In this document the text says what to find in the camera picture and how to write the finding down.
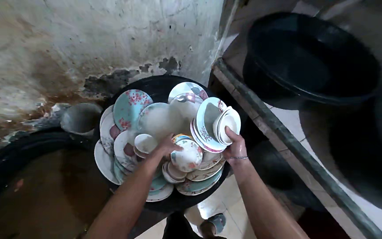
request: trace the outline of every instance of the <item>tiled floor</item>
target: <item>tiled floor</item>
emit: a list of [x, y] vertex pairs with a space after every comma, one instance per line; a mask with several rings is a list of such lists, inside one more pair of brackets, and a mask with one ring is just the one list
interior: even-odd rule
[[[219, 236], [233, 239], [255, 239], [253, 229], [247, 218], [241, 193], [235, 176], [227, 178], [222, 185], [203, 202], [187, 210], [185, 217], [193, 230], [198, 233], [198, 226], [212, 215], [223, 213], [226, 225]], [[157, 239], [163, 237], [166, 219], [154, 225], [137, 239]]]

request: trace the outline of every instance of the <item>concrete wall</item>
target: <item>concrete wall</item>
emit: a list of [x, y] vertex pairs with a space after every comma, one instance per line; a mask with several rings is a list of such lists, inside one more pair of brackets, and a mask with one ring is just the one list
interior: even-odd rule
[[56, 103], [164, 73], [207, 84], [223, 2], [0, 0], [0, 147], [68, 106]]

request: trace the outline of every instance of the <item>hand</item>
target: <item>hand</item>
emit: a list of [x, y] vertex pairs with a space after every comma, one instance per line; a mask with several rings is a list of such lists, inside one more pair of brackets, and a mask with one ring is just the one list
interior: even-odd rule
[[182, 151], [183, 148], [179, 145], [172, 143], [173, 133], [164, 137], [162, 141], [157, 145], [154, 151], [160, 152], [162, 155], [170, 158], [170, 153], [173, 151]]
[[246, 157], [247, 149], [245, 148], [244, 138], [232, 131], [228, 126], [225, 127], [225, 133], [232, 140], [232, 144], [229, 145], [226, 150], [223, 151], [223, 156], [226, 158], [228, 163], [232, 163], [236, 159], [231, 159], [231, 157]]

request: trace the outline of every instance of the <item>black pants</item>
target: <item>black pants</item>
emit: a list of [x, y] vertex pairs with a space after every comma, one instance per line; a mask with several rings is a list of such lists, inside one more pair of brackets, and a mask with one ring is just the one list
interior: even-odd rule
[[[202, 239], [191, 228], [183, 213], [175, 212], [167, 217], [163, 239]], [[215, 236], [214, 239], [225, 239]]]

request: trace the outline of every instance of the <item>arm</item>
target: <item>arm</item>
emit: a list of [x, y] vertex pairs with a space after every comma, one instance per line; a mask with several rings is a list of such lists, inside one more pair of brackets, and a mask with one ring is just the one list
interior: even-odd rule
[[231, 157], [247, 156], [244, 139], [228, 127], [226, 134], [232, 139], [232, 145], [224, 151], [231, 165], [240, 189], [241, 196], [258, 239], [308, 239], [299, 224], [282, 208], [279, 202], [263, 183], [250, 160]]
[[135, 173], [119, 186], [89, 228], [87, 239], [127, 238], [144, 207], [160, 160], [174, 150], [182, 150], [182, 147], [172, 143], [172, 136], [163, 139]]

